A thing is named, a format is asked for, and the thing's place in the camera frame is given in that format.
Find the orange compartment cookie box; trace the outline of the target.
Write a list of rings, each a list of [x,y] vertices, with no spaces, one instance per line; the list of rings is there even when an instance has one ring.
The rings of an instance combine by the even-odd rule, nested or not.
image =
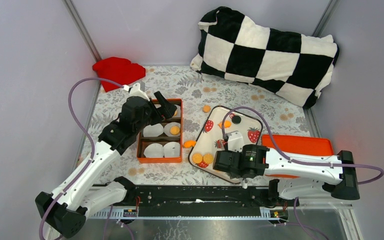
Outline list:
[[[164,120],[163,122],[159,123],[163,127],[171,122],[176,122],[181,124],[181,134],[180,136],[167,136],[164,133],[158,137],[143,137],[143,131],[140,132],[138,137],[138,144],[137,144],[137,151],[136,151],[136,157],[138,161],[141,164],[168,164],[168,163],[180,163],[182,161],[182,134],[183,134],[183,101],[180,98],[170,98],[168,101],[174,105],[180,105],[181,106],[181,117],[175,117],[170,118],[168,120]],[[159,143],[161,145],[165,145],[168,142],[178,142],[180,144],[180,157],[175,158],[146,158],[144,156],[144,150],[145,148],[152,144],[152,143]]]

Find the orange fish cookie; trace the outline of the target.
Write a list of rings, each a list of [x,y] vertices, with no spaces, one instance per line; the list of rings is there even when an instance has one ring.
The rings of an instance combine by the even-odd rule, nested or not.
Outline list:
[[[221,121],[218,126],[220,128],[224,127],[225,129],[226,128],[229,128],[230,126],[232,125],[232,123],[229,121],[229,120],[225,120],[225,121]]]
[[[194,140],[188,140],[188,141],[185,141],[185,142],[183,143],[183,147],[186,148],[186,149],[188,149],[188,148],[193,148],[193,147],[195,147],[196,143],[197,143],[197,142],[194,141]]]

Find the white strawberry tray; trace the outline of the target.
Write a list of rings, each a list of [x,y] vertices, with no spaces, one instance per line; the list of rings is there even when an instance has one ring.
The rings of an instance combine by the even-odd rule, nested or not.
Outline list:
[[[264,129],[263,123],[252,116],[238,111],[233,111],[226,118],[226,120],[231,122],[231,126],[229,128],[225,128],[225,134],[228,137],[228,141],[224,146],[222,146],[224,138],[222,129],[218,126],[218,124],[229,112],[229,108],[221,105],[218,105],[211,110],[209,116],[204,122],[201,133],[196,139],[195,147],[193,147],[189,153],[188,160],[193,166],[215,177],[225,180],[231,184],[239,184],[241,182],[240,179],[231,179],[227,173],[214,170],[213,163],[208,165],[202,161],[200,164],[195,164],[192,161],[192,156],[195,153],[200,153],[202,156],[205,154],[212,154],[215,157],[216,152],[222,151],[224,146],[227,147],[229,151],[240,152],[242,151],[243,146],[258,143],[259,138],[261,137],[261,132]],[[241,123],[232,123],[231,115],[240,116]]]

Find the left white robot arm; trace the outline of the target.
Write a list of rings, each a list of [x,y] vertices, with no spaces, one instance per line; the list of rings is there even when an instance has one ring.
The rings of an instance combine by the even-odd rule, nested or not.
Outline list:
[[[48,224],[61,238],[75,236],[86,220],[106,206],[120,202],[124,206],[132,204],[135,192],[115,181],[94,195],[87,195],[89,189],[101,173],[116,158],[136,142],[138,134],[147,126],[171,119],[177,107],[170,103],[159,91],[154,93],[158,107],[141,90],[140,84],[124,86],[129,95],[115,120],[105,126],[94,144],[90,159],[83,161],[52,192],[40,192],[35,204],[41,217],[39,238],[43,239],[43,226]]]

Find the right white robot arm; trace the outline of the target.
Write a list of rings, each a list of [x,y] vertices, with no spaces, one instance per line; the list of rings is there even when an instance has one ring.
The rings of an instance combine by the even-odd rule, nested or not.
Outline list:
[[[216,153],[213,169],[224,172],[230,179],[253,179],[270,176],[275,182],[267,191],[267,201],[273,206],[285,200],[325,191],[340,200],[359,200],[359,184],[351,151],[337,155],[314,156],[290,152],[279,153],[276,148],[244,144],[238,131],[214,143]]]

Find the white paper cup liner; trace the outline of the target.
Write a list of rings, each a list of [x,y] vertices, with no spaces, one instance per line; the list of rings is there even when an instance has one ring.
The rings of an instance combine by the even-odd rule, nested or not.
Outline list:
[[[164,147],[160,143],[152,143],[145,148],[143,154],[146,158],[163,158]]]
[[[163,127],[163,132],[168,137],[178,137],[182,132],[181,124],[179,122],[170,122]]]
[[[179,158],[181,154],[181,145],[179,142],[168,142],[163,146],[165,158]]]
[[[160,123],[157,123],[155,125],[148,125],[142,131],[142,135],[145,138],[159,137],[163,133],[164,127]]]
[[[174,118],[180,118],[182,115],[182,107],[180,105],[177,105],[177,104],[175,105],[175,107],[176,107],[176,110],[178,110],[178,113],[177,113],[177,116]]]

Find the black sandwich cookie top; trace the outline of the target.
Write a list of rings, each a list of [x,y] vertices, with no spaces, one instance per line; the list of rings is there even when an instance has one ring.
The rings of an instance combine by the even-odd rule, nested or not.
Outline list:
[[[242,118],[239,115],[232,114],[231,115],[231,122],[235,125],[238,125],[242,122]]]

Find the red cloth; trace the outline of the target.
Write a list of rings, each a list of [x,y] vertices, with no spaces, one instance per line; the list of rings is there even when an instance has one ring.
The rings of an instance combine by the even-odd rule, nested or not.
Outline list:
[[[92,70],[99,78],[111,80],[120,85],[129,85],[146,76],[146,69],[143,66],[115,56],[96,62]]]

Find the orange box lid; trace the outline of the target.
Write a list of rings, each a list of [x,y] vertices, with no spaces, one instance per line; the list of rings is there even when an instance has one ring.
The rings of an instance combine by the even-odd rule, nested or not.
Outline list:
[[[273,139],[283,152],[310,156],[334,155],[332,144],[327,138],[275,134]]]

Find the floral table mat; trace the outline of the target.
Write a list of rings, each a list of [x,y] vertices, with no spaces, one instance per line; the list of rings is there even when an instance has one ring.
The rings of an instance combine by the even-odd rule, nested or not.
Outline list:
[[[242,107],[253,116],[258,111],[274,134],[311,136],[312,126],[306,111],[287,100],[257,86],[227,81],[218,77],[202,77],[189,66],[148,66],[140,81],[152,96],[159,91],[167,99],[181,99],[183,105],[184,141],[195,140],[208,117],[203,106]],[[222,180],[190,164],[190,150],[183,150],[180,163],[142,164],[137,159],[137,144],[133,144],[120,159],[108,166],[96,180],[105,185],[117,177],[125,177],[137,185],[200,185],[226,186]]]

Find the black white checkered blanket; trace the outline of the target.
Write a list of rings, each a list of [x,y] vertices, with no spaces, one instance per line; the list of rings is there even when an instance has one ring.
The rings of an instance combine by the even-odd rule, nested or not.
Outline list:
[[[198,28],[198,53],[190,63],[194,71],[261,87],[305,109],[330,84],[340,53],[331,35],[263,27],[226,6],[206,13]]]

